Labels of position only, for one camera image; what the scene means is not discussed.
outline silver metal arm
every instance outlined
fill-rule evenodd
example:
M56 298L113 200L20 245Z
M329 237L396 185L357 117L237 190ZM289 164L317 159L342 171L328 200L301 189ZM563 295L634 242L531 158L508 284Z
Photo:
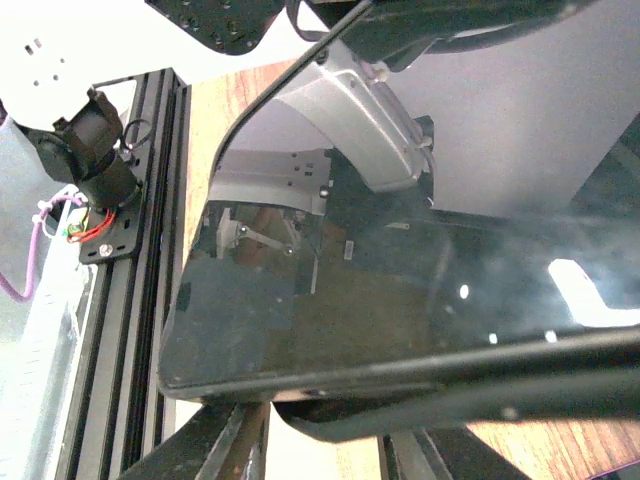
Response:
M337 41L276 97L315 125L375 192L411 187L429 170L431 139L384 79L384 70L354 58Z

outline cable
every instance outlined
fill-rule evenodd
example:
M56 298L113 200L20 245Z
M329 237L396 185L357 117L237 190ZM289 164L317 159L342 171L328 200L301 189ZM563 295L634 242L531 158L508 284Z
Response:
M127 136L129 135L129 130L131 129L131 127L135 125L148 125L149 131L145 135L143 135L142 138L139 139L136 143L129 145L127 144ZM122 132L122 137L120 139L120 148L122 150L132 152L140 148L146 142L148 142L149 139L151 138L152 133L153 133L153 126L151 125L151 122L145 120L144 118L134 118L127 124L126 127L124 127L124 130Z
M319 32L315 30L301 30L298 26L298 13L300 12L300 2L301 0L286 0L285 9L287 11L287 16L289 17L289 21L291 22L291 26L296 31L296 33L302 38L305 42L318 42L322 37L324 37L324 32Z
M44 222L53 209L53 205L61 203L61 202L73 202L77 206L82 205L82 201L79 198L72 197L69 195L61 195L59 197L54 197L49 200L48 203L40 210L38 215L34 216L33 229L31 230L31 241L29 242L29 256L27 257L27 278L24 287L24 293L18 292L15 288L11 286L9 281L5 278L5 276L0 273L0 287L7 292L7 294L16 302L23 303L27 302L33 296L34 290L34 273L35 273L35 264L36 264L36 254L38 250L38 237L40 236L41 227L40 223Z
M67 237L69 243L85 243L96 237L102 235L115 221L116 214L113 210L107 210L104 220L95 227L87 230L86 232L74 232L70 233Z

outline glass panel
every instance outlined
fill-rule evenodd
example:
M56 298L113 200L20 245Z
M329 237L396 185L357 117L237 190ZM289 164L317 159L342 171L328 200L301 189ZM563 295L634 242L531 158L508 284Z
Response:
M220 159L169 323L165 384L640 325L637 122L625 133L640 84L624 40L640 10L623 3L473 52L432 55L448 47L428 35L372 47L371 26L391 16L332 43Z

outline red wire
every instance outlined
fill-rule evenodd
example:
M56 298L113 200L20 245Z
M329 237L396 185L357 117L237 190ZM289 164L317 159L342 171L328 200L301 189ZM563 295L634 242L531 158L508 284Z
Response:
M113 212L112 210L107 210L107 214L105 215L102 223L93 227L90 230L87 230L86 232L72 233L69 235L68 240L70 242L72 240L74 242L80 242L80 243L88 242L89 240L102 235L105 232L105 230L107 230L111 225L113 225L113 222L115 221L115 219L116 219L115 212Z

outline black cable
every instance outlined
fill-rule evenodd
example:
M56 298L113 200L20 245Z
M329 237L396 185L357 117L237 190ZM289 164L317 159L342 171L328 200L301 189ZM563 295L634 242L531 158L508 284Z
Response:
M298 12L300 11L301 0L286 0L285 9L287 10L287 16L291 22L291 26L296 33L306 42L318 42L323 36L324 32L318 32L315 30L300 30L298 27Z
M129 130L131 129L131 127L135 125L148 125L149 131L145 135L143 135L142 138L140 138L136 143L129 145L127 143L127 136L129 135ZM151 122L145 120L144 118L134 118L127 124L126 127L124 127L124 131L122 132L122 137L120 138L120 149L132 152L140 148L146 142L148 142L149 139L151 138L152 133L153 133L153 127L151 125Z

